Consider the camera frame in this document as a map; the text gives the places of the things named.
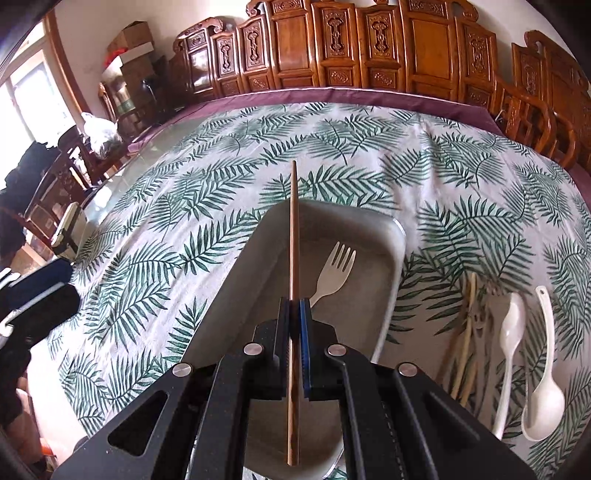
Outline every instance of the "plastic fork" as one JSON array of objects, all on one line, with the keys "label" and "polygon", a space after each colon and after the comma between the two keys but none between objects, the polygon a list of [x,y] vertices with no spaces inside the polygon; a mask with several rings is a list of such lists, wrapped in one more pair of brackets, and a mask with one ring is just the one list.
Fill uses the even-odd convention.
[{"label": "plastic fork", "polygon": [[330,253],[320,276],[318,277],[318,283],[316,284],[316,293],[310,298],[310,307],[312,308],[318,300],[322,297],[332,295],[337,292],[347,281],[353,263],[355,262],[356,251],[353,250],[351,256],[351,247],[347,248],[346,245],[341,245],[340,242],[336,242],[333,251]]}]

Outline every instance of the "cloth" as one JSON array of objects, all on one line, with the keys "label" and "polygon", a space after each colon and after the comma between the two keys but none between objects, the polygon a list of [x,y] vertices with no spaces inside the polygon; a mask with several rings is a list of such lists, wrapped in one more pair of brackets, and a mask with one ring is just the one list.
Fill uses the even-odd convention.
[{"label": "cloth", "polygon": [[[294,158],[302,197],[388,213],[407,233],[381,363],[413,361],[434,376],[474,271],[524,295],[535,385],[545,332],[534,290],[548,287],[566,413],[548,439],[528,442],[518,366],[505,431],[514,452],[548,478],[591,411],[589,210],[562,168],[523,145],[383,107],[316,102],[222,112],[131,186],[74,264],[79,314],[48,338],[86,431],[181,358],[259,219],[287,198]],[[497,371],[498,396],[502,364]]]},{"label": "cloth", "polygon": [[[43,174],[60,154],[59,149],[33,142],[15,169],[6,176],[6,188],[0,191],[0,206],[23,214],[43,179]],[[15,253],[25,244],[22,226],[6,213],[0,212],[0,258]]]},{"label": "cloth", "polygon": [[591,176],[589,175],[589,172],[576,163],[573,165],[573,168],[569,170],[569,174],[573,178],[574,184],[581,192],[587,207],[591,206]]},{"label": "cloth", "polygon": [[364,90],[357,88],[311,87],[273,90],[270,92],[246,93],[227,98],[220,98],[206,103],[198,103],[181,110],[177,115],[160,127],[151,129],[146,135],[128,146],[130,153],[135,153],[162,130],[183,120],[204,118],[219,112],[263,105],[284,105],[298,102],[351,103],[354,105],[386,106],[413,112],[449,118],[462,124],[482,128],[493,134],[501,135],[499,127],[486,109],[481,106],[465,105],[438,98],[430,98],[410,93],[391,92],[389,90]]}]

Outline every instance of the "ceramic spoon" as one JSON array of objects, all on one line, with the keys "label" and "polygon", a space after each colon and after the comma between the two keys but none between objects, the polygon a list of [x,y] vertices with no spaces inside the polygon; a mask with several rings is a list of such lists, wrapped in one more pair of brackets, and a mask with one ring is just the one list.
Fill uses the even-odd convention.
[{"label": "ceramic spoon", "polygon": [[535,292],[542,305],[546,325],[546,365],[542,380],[526,398],[521,414],[521,430],[531,442],[539,442],[549,436],[560,423],[564,414],[564,394],[552,378],[554,362],[554,315],[546,287],[537,287]]},{"label": "ceramic spoon", "polygon": [[525,332],[525,306],[521,296],[517,293],[511,294],[509,311],[501,325],[499,343],[505,354],[505,376],[501,389],[501,399],[496,409],[495,424],[492,433],[499,440],[503,438],[505,423],[509,412],[509,396],[511,395],[511,377],[513,375],[513,356],[519,346]]}]

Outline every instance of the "metal screw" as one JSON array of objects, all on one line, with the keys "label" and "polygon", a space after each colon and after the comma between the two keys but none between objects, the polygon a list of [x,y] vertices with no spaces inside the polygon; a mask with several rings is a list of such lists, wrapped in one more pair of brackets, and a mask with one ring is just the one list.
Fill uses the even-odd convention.
[{"label": "metal screw", "polygon": [[193,368],[189,364],[176,364],[173,367],[173,375],[175,377],[186,377],[188,374],[191,373]]},{"label": "metal screw", "polygon": [[259,343],[247,343],[244,346],[244,353],[249,356],[257,356],[262,353],[262,345]]},{"label": "metal screw", "polygon": [[340,345],[338,343],[331,345],[328,348],[328,350],[329,350],[329,355],[332,355],[332,356],[343,356],[344,354],[347,353],[347,349],[343,345]]},{"label": "metal screw", "polygon": [[417,366],[415,364],[406,363],[398,367],[398,371],[405,377],[414,377],[417,374]]}]

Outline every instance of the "green leaf pattern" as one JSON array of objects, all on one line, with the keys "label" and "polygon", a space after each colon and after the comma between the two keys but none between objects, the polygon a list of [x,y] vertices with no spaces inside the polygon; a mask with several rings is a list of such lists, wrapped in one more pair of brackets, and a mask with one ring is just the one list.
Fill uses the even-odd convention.
[{"label": "green leaf pattern", "polygon": [[[527,442],[518,427],[524,369],[516,367],[505,436],[540,478],[555,472],[591,410],[589,210],[568,174],[527,147],[448,119],[362,105],[213,115],[122,196],[74,265],[79,314],[48,337],[86,431],[180,360],[262,215],[289,198],[292,159],[303,197],[376,209],[406,230],[382,362],[414,360],[435,373],[433,352],[443,354],[461,320],[474,271],[525,296],[526,357],[537,382],[545,334],[533,294],[539,284],[550,288],[566,413],[547,440]],[[333,473],[345,477],[344,469]]]}]

